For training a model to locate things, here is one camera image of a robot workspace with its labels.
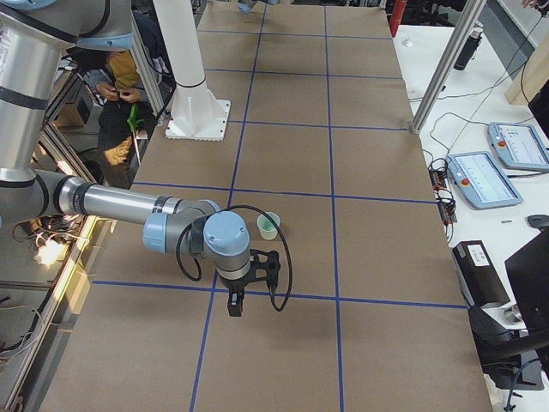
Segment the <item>far blue teach pendant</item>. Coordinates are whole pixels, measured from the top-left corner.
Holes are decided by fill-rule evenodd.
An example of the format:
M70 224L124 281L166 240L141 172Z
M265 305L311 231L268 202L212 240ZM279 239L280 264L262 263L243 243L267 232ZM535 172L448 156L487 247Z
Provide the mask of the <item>far blue teach pendant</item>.
M488 136L507 168L548 171L548 150L531 124L490 123Z

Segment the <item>seated person dark jacket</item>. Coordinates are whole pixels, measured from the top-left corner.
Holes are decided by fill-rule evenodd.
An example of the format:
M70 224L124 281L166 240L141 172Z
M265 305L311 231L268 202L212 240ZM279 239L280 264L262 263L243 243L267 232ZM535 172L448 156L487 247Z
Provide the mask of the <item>seated person dark jacket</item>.
M136 131L144 132L146 138L153 136L158 124L136 62L129 50L73 47L69 56L91 90L104 101L98 118L100 170L108 185L129 189L136 174L131 160L137 139L128 123L131 109L136 109L140 122Z

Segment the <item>aluminium frame post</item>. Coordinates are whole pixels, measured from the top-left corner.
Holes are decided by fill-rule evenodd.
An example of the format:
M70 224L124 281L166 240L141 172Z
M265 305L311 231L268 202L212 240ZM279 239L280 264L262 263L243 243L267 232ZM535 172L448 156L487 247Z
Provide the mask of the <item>aluminium frame post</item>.
M434 107L438 96L442 92L444 82L447 80L455 61L457 60L463 46L478 20L481 10L485 7L486 0L466 1L465 8L458 20L449 41L443 51L443 54L437 64L437 68L425 91L424 97L413 116L409 130L414 135L419 135L426 120L428 119L432 108Z

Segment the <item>black water bottle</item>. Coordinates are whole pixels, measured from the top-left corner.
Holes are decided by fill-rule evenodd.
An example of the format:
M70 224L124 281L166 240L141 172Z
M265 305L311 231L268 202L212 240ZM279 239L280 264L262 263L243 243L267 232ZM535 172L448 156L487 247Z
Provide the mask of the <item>black water bottle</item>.
M482 38L483 29L476 27L469 34L467 40L465 41L462 50L454 63L453 68L455 70L465 70L468 65L468 62L471 60L475 54Z

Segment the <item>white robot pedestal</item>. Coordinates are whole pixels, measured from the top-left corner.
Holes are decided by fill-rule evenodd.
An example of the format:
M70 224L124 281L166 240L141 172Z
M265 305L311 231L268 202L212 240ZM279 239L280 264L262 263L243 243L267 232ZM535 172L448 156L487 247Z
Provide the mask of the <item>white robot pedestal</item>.
M166 136L223 140L231 102L216 99L208 88L191 2L160 0L154 9L176 86Z

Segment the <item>pale green cup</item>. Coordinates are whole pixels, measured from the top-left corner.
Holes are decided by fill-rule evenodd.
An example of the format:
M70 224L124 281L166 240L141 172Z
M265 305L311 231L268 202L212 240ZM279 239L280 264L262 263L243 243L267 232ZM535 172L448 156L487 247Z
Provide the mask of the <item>pale green cup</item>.
M256 225L259 233L265 240L273 240L277 237L277 227L280 223L280 217L275 212L260 214L256 219Z

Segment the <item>blue teach pendant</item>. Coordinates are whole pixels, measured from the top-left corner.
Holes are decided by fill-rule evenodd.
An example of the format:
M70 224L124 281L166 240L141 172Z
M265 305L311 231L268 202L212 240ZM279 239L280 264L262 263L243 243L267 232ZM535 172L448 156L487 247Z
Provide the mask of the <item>blue teach pendant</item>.
M448 154L446 160L450 178L473 208L495 209L523 202L519 191L489 152Z
M507 168L548 171L548 150L531 124L490 123L488 136Z

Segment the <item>black computer monitor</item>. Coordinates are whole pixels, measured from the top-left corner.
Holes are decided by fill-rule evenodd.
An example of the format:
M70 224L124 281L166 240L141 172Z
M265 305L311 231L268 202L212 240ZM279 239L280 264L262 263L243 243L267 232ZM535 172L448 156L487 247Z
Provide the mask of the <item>black computer monitor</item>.
M548 214L530 215L540 231L505 263L511 289L529 333L548 329Z

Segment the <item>near blue teach pendant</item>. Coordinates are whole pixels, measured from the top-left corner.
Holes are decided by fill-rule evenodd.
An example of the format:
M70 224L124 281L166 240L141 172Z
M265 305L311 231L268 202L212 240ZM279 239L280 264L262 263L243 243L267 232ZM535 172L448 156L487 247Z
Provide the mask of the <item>near blue teach pendant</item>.
M489 152L448 154L446 160L450 178L473 208L495 209L523 202L519 191Z

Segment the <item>black box with label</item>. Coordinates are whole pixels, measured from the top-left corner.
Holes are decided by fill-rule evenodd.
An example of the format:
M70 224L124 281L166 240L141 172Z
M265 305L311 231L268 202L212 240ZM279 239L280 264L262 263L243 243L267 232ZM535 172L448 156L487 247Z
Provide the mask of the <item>black box with label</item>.
M460 289L470 306L491 309L510 303L510 297L481 240L459 242L452 253Z

